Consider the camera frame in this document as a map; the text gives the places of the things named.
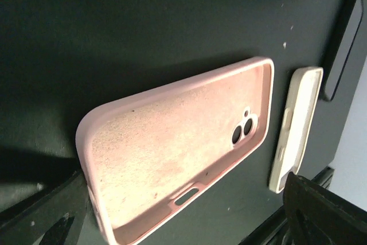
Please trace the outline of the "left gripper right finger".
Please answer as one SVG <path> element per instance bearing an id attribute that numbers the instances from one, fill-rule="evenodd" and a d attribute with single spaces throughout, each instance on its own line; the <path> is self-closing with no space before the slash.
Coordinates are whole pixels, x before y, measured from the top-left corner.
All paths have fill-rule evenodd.
<path id="1" fill-rule="evenodd" d="M 366 244 L 366 211 L 290 172 L 283 206 L 295 244 Z"/>

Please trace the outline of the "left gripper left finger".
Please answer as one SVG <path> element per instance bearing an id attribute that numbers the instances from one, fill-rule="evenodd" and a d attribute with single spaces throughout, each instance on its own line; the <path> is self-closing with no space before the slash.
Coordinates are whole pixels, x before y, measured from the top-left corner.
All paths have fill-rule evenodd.
<path id="1" fill-rule="evenodd" d="M 81 170 L 1 212 L 1 244 L 77 244 L 87 213 Z"/>

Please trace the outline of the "pink phone case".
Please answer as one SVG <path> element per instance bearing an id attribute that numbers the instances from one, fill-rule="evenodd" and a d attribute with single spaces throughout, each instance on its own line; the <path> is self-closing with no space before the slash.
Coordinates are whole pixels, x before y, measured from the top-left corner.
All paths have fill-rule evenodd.
<path id="1" fill-rule="evenodd" d="M 273 82 L 253 57 L 91 110 L 75 144 L 106 242 L 138 244 L 253 153 Z"/>

